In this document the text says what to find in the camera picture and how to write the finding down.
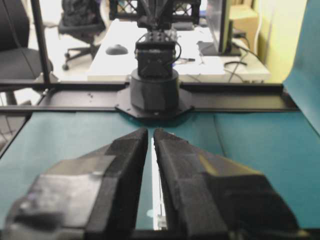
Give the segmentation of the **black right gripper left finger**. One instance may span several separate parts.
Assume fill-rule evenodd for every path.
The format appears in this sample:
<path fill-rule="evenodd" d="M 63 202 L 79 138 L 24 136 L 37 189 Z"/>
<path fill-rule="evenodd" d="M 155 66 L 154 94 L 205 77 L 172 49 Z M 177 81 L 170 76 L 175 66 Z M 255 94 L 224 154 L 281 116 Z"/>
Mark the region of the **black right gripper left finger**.
<path fill-rule="evenodd" d="M 11 206 L 7 240 L 109 240 L 136 227 L 148 131 L 139 128 L 39 174 Z"/>

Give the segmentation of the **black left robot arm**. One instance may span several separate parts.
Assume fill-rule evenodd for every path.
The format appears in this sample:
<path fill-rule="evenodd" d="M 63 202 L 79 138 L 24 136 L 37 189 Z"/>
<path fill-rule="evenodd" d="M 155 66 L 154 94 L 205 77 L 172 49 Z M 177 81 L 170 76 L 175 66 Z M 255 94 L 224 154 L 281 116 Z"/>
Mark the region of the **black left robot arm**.
<path fill-rule="evenodd" d="M 191 14 L 174 17 L 177 4 L 190 4 Z M 146 28 L 144 41 L 135 43 L 137 69 L 131 73 L 130 107 L 136 118 L 168 118 L 193 109 L 192 94 L 179 86 L 173 64 L 180 58 L 177 40 L 166 34 L 174 22 L 199 21 L 199 0 L 139 0 L 137 25 Z"/>

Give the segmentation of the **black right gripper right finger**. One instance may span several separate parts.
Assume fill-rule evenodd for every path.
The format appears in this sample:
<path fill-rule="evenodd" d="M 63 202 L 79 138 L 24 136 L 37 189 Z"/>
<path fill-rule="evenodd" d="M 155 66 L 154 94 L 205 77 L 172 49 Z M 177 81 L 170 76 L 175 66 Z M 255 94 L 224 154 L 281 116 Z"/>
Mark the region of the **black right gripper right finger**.
<path fill-rule="evenodd" d="M 266 176 L 158 128 L 153 134 L 167 227 L 192 239 L 247 232 L 297 239 L 300 227 Z"/>

